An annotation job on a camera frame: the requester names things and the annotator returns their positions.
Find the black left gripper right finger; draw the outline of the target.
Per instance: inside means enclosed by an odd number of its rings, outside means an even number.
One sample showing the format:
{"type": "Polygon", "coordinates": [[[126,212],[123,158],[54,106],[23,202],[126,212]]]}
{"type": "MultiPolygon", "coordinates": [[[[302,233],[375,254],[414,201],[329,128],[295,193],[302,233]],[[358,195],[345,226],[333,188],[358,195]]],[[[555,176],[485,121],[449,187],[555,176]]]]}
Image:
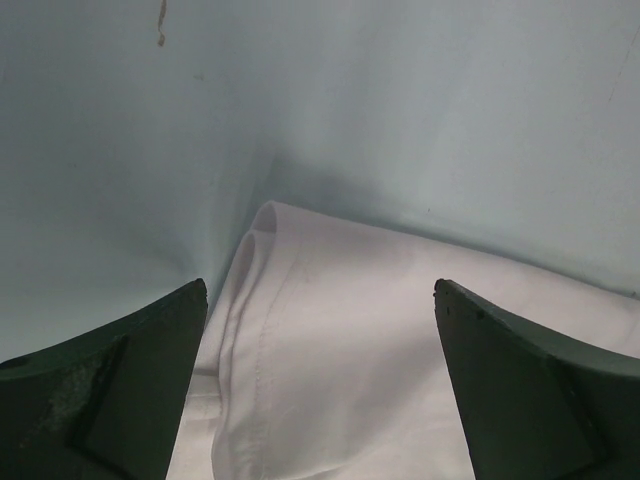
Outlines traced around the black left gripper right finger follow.
{"type": "Polygon", "coordinates": [[[435,318],[478,479],[636,479],[639,361],[440,279],[435,318]]]}

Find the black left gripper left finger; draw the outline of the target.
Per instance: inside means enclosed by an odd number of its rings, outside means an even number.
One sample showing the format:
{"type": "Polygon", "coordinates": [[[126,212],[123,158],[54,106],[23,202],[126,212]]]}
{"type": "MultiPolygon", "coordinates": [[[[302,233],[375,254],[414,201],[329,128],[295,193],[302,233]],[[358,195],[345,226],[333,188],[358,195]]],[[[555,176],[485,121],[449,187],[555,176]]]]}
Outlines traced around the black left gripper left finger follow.
{"type": "Polygon", "coordinates": [[[197,279],[3,362],[2,478],[165,478],[207,311],[197,279]]]}

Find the white t shirt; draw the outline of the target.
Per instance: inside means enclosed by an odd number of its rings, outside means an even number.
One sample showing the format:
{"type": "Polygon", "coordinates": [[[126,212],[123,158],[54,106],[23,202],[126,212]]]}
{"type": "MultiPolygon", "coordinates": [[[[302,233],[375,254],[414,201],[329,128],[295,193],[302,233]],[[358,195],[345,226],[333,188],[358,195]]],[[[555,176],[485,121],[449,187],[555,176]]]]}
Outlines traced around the white t shirt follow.
{"type": "Polygon", "coordinates": [[[469,479],[437,280],[635,356],[639,304],[497,256],[264,204],[205,328],[171,479],[469,479]]]}

